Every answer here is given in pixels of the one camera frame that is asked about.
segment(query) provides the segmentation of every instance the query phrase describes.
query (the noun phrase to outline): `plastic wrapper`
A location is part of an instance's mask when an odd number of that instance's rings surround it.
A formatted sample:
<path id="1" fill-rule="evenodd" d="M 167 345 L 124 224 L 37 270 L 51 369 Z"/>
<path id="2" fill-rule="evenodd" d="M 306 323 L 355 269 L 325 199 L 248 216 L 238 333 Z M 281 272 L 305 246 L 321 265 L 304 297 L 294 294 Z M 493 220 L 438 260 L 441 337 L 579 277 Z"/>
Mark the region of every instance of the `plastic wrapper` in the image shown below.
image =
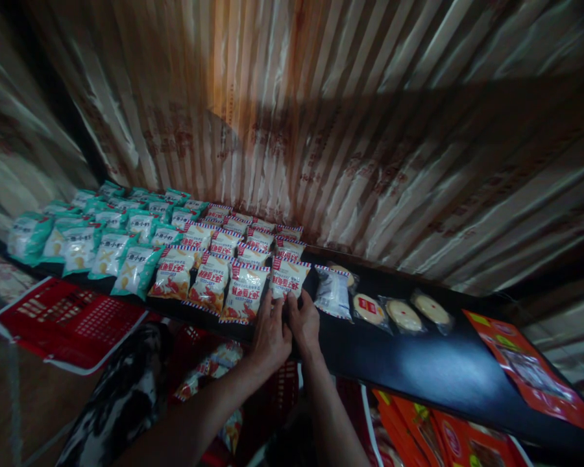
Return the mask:
<path id="1" fill-rule="evenodd" d="M 197 257 L 201 262 L 201 250 L 188 246 L 168 246 L 158 262 L 158 272 L 149 296 L 188 300 L 190 270 L 195 266 Z"/>
<path id="2" fill-rule="evenodd" d="M 220 318 L 232 260 L 231 256 L 203 253 L 197 279 L 188 293 L 191 305 Z"/>
<path id="3" fill-rule="evenodd" d="M 153 277 L 162 252 L 163 248 L 149 244 L 128 248 L 110 294 L 133 294 L 145 301 L 149 282 Z"/>
<path id="4" fill-rule="evenodd" d="M 389 318 L 375 299 L 364 294 L 357 294 L 352 298 L 352 306 L 354 316 L 393 335 L 389 327 Z"/>
<path id="5" fill-rule="evenodd" d="M 210 241 L 210 251 L 224 256 L 235 256 L 236 247 L 240 244 L 242 235 L 229 230 L 217 230 Z"/>
<path id="6" fill-rule="evenodd" d="M 91 280 L 117 276 L 119 265 L 131 246 L 136 244 L 136 234 L 127 230 L 105 228 L 88 278 Z"/>
<path id="7" fill-rule="evenodd" d="M 448 335 L 454 327 L 454 317 L 443 309 L 432 297 L 415 289 L 411 295 L 411 303 L 428 319 L 437 325 L 443 335 Z"/>
<path id="8" fill-rule="evenodd" d="M 320 283 L 313 303 L 327 315 L 352 322 L 348 305 L 348 273 L 314 265 Z"/>
<path id="9" fill-rule="evenodd" d="M 232 263 L 229 291 L 220 322 L 250 324 L 260 309 L 260 298 L 271 269 L 240 263 Z"/>
<path id="10" fill-rule="evenodd" d="M 265 252 L 259 248 L 251 248 L 246 243 L 238 243 L 238 261 L 240 263 L 263 267 L 270 255 L 269 252 Z"/>
<path id="11" fill-rule="evenodd" d="M 285 299 L 288 292 L 292 292 L 298 299 L 303 288 L 303 282 L 311 269 L 310 263 L 301 261 L 284 261 L 280 257 L 273 258 L 273 273 L 271 276 L 271 290 L 273 298 Z"/>
<path id="12" fill-rule="evenodd" d="M 58 231 L 65 239 L 61 251 L 63 258 L 65 258 L 63 277 L 90 271 L 101 240 L 102 224 L 82 222 L 73 225 L 59 225 Z"/>
<path id="13" fill-rule="evenodd" d="M 379 295 L 378 302 L 401 334 L 419 335 L 427 331 L 420 317 L 405 300 Z"/>
<path id="14" fill-rule="evenodd" d="M 286 261 L 300 261 L 306 245 L 307 243 L 292 240 L 287 237 L 274 238 L 275 255 Z"/>

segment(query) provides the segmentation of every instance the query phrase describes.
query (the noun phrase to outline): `snack package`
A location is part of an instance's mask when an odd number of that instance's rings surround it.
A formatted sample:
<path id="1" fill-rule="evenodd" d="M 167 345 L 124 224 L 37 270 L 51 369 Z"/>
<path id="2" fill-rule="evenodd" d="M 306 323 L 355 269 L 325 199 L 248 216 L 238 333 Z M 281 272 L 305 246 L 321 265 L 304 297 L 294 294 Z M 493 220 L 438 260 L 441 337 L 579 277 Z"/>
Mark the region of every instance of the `snack package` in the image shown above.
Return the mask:
<path id="1" fill-rule="evenodd" d="M 105 200 L 109 200 L 113 196 L 123 196 L 123 193 L 125 193 L 124 187 L 120 187 L 108 180 L 106 180 L 99 190 L 97 190 L 97 194 L 102 196 Z"/>
<path id="2" fill-rule="evenodd" d="M 210 247 L 210 240 L 212 240 L 214 232 L 216 232 L 216 229 L 212 226 L 188 221 L 186 223 L 186 231 L 183 234 L 182 245 L 207 250 Z"/>
<path id="3" fill-rule="evenodd" d="M 426 332 L 420 317 L 404 300 L 379 295 L 378 301 L 401 334 L 418 335 Z"/>
<path id="4" fill-rule="evenodd" d="M 235 256 L 236 247 L 240 244 L 242 235 L 229 230 L 217 230 L 210 241 L 210 251 L 224 256 Z"/>
<path id="5" fill-rule="evenodd" d="M 241 263 L 263 267 L 270 255 L 269 252 L 259 248 L 251 248 L 246 243 L 238 243 L 238 261 Z"/>
<path id="6" fill-rule="evenodd" d="M 36 266 L 53 224 L 51 217 L 25 212 L 13 222 L 6 241 L 6 252 L 20 263 Z"/>
<path id="7" fill-rule="evenodd" d="M 307 243 L 286 237 L 274 238 L 275 255 L 286 261 L 298 261 Z"/>
<path id="8" fill-rule="evenodd" d="M 278 225 L 276 229 L 276 235 L 278 237 L 285 237 L 292 240 L 300 240 L 303 235 L 303 227 L 288 227 L 284 225 Z"/>
<path id="9" fill-rule="evenodd" d="M 156 280 L 151 286 L 149 296 L 188 300 L 190 270 L 195 265 L 201 250 L 189 246 L 168 246 L 158 262 Z"/>
<path id="10" fill-rule="evenodd" d="M 199 213 L 197 211 L 175 207 L 171 215 L 171 225 L 186 230 L 186 223 L 188 221 L 195 222 L 198 218 Z"/>
<path id="11" fill-rule="evenodd" d="M 273 274 L 271 276 L 271 290 L 273 298 L 286 299 L 287 293 L 292 292 L 298 299 L 303 288 L 303 282 L 311 269 L 311 264 L 301 261 L 285 261 L 280 257 L 273 258 Z"/>
<path id="12" fill-rule="evenodd" d="M 158 215 L 145 210 L 128 210 L 128 232 L 139 234 L 138 243 L 149 243 Z"/>
<path id="13" fill-rule="evenodd" d="M 188 303 L 220 317 L 232 260 L 230 256 L 203 253 L 197 279 L 188 293 Z"/>
<path id="14" fill-rule="evenodd" d="M 327 315 L 352 322 L 348 306 L 348 273 L 314 265 L 320 283 L 313 303 Z"/>
<path id="15" fill-rule="evenodd" d="M 146 243 L 128 248 L 110 294 L 134 294 L 145 301 L 149 282 L 163 251 L 160 246 Z"/>
<path id="16" fill-rule="evenodd" d="M 352 306 L 353 314 L 356 317 L 393 335 L 389 327 L 389 318 L 375 299 L 364 294 L 357 294 L 352 298 Z"/>
<path id="17" fill-rule="evenodd" d="M 65 258 L 63 277 L 91 270 L 102 235 L 102 224 L 94 222 L 63 224 L 58 226 L 58 231 L 65 239 L 61 251 Z"/>
<path id="18" fill-rule="evenodd" d="M 443 309 L 435 300 L 422 293 L 420 289 L 415 289 L 411 295 L 411 303 L 422 312 L 422 314 L 437 325 L 437 329 L 443 335 L 450 334 L 454 327 L 454 317 Z"/>
<path id="19" fill-rule="evenodd" d="M 247 229 L 247 245 L 251 248 L 259 248 L 263 251 L 270 251 L 273 244 L 274 235 L 258 228 L 249 227 Z"/>
<path id="20" fill-rule="evenodd" d="M 103 279 L 119 274 L 119 265 L 131 246 L 136 244 L 136 234 L 127 230 L 105 228 L 88 278 Z"/>
<path id="21" fill-rule="evenodd" d="M 58 230 L 60 225 L 74 225 L 81 224 L 82 217 L 79 214 L 74 214 L 70 212 L 57 213 L 54 216 L 54 227 L 50 236 L 45 241 L 45 246 L 43 247 L 43 254 L 41 255 L 41 263 L 64 263 L 65 258 L 63 258 L 62 251 L 65 244 L 65 237 Z"/>

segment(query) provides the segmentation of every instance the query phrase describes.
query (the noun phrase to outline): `red and white snack package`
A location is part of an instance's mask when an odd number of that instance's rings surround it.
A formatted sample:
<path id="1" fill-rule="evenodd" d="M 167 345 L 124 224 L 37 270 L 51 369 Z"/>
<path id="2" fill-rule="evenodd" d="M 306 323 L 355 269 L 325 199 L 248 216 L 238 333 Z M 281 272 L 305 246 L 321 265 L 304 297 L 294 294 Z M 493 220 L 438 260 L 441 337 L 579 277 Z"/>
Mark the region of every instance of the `red and white snack package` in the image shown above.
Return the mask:
<path id="1" fill-rule="evenodd" d="M 273 298 L 286 298 L 292 292 L 298 299 L 303 288 L 303 282 L 311 269 L 310 263 L 301 261 L 285 261 L 280 257 L 273 258 L 273 273 L 271 276 L 271 290 Z"/>
<path id="2" fill-rule="evenodd" d="M 210 251 L 225 256 L 235 256 L 236 247 L 242 240 L 242 235 L 230 230 L 219 229 L 212 235 Z"/>
<path id="3" fill-rule="evenodd" d="M 260 309 L 260 298 L 271 269 L 240 263 L 232 263 L 232 279 L 227 300 L 219 322 L 250 324 Z"/>
<path id="4" fill-rule="evenodd" d="M 270 255 L 269 252 L 262 251 L 259 248 L 251 248 L 246 243 L 238 243 L 238 261 L 241 263 L 263 267 Z"/>
<path id="5" fill-rule="evenodd" d="M 300 240 L 303 235 L 303 227 L 288 227 L 283 225 L 277 226 L 277 236 L 286 237 L 292 240 Z"/>
<path id="6" fill-rule="evenodd" d="M 233 259 L 230 256 L 203 253 L 197 279 L 188 293 L 188 303 L 220 317 Z"/>
<path id="7" fill-rule="evenodd" d="M 249 227 L 247 230 L 247 245 L 251 248 L 259 248 L 263 251 L 270 251 L 273 244 L 274 235 L 258 228 Z"/>
<path id="8" fill-rule="evenodd" d="M 303 250 L 307 243 L 292 240 L 286 237 L 274 238 L 274 252 L 276 256 L 286 261 L 298 261 L 303 254 Z"/>

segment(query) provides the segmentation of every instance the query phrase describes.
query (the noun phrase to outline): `small snack bag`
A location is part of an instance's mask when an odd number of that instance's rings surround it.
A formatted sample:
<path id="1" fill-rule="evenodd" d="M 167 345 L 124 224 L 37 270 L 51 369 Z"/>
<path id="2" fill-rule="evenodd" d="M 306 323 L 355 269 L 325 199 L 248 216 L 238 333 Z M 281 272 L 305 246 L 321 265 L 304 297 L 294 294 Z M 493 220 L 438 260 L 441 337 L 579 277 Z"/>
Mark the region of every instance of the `small snack bag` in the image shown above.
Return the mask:
<path id="1" fill-rule="evenodd" d="M 352 298 L 352 305 L 356 317 L 393 335 L 389 327 L 389 318 L 375 299 L 364 294 L 357 294 Z"/>
<path id="2" fill-rule="evenodd" d="M 320 284 L 314 304 L 327 315 L 343 318 L 352 322 L 348 306 L 348 273 L 314 265 Z"/>
<path id="3" fill-rule="evenodd" d="M 63 277 L 90 271 L 101 239 L 102 224 L 94 222 L 63 224 L 58 226 L 58 231 L 65 238 L 61 251 L 65 258 Z"/>
<path id="4" fill-rule="evenodd" d="M 190 270 L 194 267 L 201 250 L 189 246 L 168 246 L 158 262 L 156 281 L 151 286 L 149 296 L 188 300 Z"/>
<path id="5" fill-rule="evenodd" d="M 401 334 L 418 335 L 426 332 L 426 327 L 416 312 L 404 300 L 378 296 L 378 301 Z"/>
<path id="6" fill-rule="evenodd" d="M 270 255 L 269 252 L 265 252 L 259 248 L 251 248 L 246 243 L 238 243 L 238 261 L 240 263 L 263 267 Z"/>
<path id="7" fill-rule="evenodd" d="M 277 226 L 277 236 L 285 237 L 292 240 L 300 240 L 303 235 L 303 227 L 288 227 L 284 225 Z"/>
<path id="8" fill-rule="evenodd" d="M 292 240 L 287 237 L 275 237 L 274 240 L 275 255 L 286 261 L 300 260 L 300 256 L 303 254 L 303 250 L 307 245 L 307 243 Z"/>
<path id="9" fill-rule="evenodd" d="M 454 317 L 444 310 L 435 300 L 422 293 L 420 289 L 415 289 L 411 295 L 411 303 L 422 312 L 422 314 L 437 325 L 437 329 L 443 335 L 448 335 L 454 327 Z"/>
<path id="10" fill-rule="evenodd" d="M 179 245 L 182 240 L 182 230 L 169 224 L 157 224 L 156 233 L 151 239 L 154 246 Z"/>
<path id="11" fill-rule="evenodd" d="M 233 257 L 236 254 L 236 247 L 241 239 L 242 235 L 239 233 L 223 229 L 217 230 L 214 232 L 214 235 L 212 235 L 210 251 L 212 253 Z"/>
<path id="12" fill-rule="evenodd" d="M 249 227 L 247 230 L 247 245 L 251 248 L 259 248 L 263 251 L 270 251 L 273 244 L 274 235 L 258 228 Z"/>
<path id="13" fill-rule="evenodd" d="M 97 280 L 111 276 L 117 277 L 119 265 L 123 262 L 128 249 L 135 244 L 135 233 L 113 228 L 102 230 L 102 239 L 99 242 L 88 278 Z"/>
<path id="14" fill-rule="evenodd" d="M 280 257 L 274 257 L 271 277 L 273 298 L 283 298 L 285 300 L 287 293 L 292 292 L 298 300 L 300 291 L 303 288 L 303 282 L 305 282 L 310 269 L 310 263 L 285 261 Z"/>
<path id="15" fill-rule="evenodd" d="M 147 243 L 128 248 L 110 294 L 134 294 L 145 301 L 149 282 L 163 251 L 163 248 Z"/>
<path id="16" fill-rule="evenodd" d="M 220 317 L 232 260 L 231 256 L 203 253 L 197 279 L 188 293 L 188 303 Z"/>
<path id="17" fill-rule="evenodd" d="M 6 241 L 6 252 L 20 263 L 36 266 L 53 224 L 51 217 L 25 212 L 13 222 Z"/>
<path id="18" fill-rule="evenodd" d="M 270 268 L 242 264 L 235 259 L 227 300 L 219 322 L 250 324 L 255 321 L 270 271 Z"/>

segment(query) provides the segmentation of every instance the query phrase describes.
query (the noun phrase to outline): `teal snack package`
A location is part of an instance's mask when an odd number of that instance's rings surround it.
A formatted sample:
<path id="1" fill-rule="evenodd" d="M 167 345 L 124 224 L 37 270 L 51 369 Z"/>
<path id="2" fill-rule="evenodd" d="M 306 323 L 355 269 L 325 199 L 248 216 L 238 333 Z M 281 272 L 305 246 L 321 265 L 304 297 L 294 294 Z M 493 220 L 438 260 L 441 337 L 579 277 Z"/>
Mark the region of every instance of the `teal snack package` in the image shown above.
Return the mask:
<path id="1" fill-rule="evenodd" d="M 20 263 L 36 266 L 53 225 L 51 217 L 25 212 L 13 222 L 6 241 L 6 252 Z"/>
<path id="2" fill-rule="evenodd" d="M 45 241 L 40 263 L 64 263 L 65 258 L 63 258 L 62 252 L 65 243 L 65 237 L 63 237 L 63 234 L 60 233 L 58 227 L 62 225 L 74 225 L 81 223 L 82 217 L 79 214 L 70 212 L 57 213 L 54 216 L 54 226 L 52 227 L 52 232 Z"/>
<path id="3" fill-rule="evenodd" d="M 85 221 L 80 224 L 59 225 L 58 231 L 65 238 L 61 251 L 65 258 L 63 277 L 90 271 L 102 236 L 102 224 Z"/>
<path id="4" fill-rule="evenodd" d="M 119 275 L 111 295 L 136 295 L 145 301 L 149 283 L 164 248 L 147 243 L 131 246 L 119 268 Z"/>
<path id="5" fill-rule="evenodd" d="M 97 280 L 111 276 L 116 277 L 128 248 L 134 245 L 136 245 L 135 233 L 128 233 L 127 230 L 120 229 L 103 229 L 88 278 Z"/>

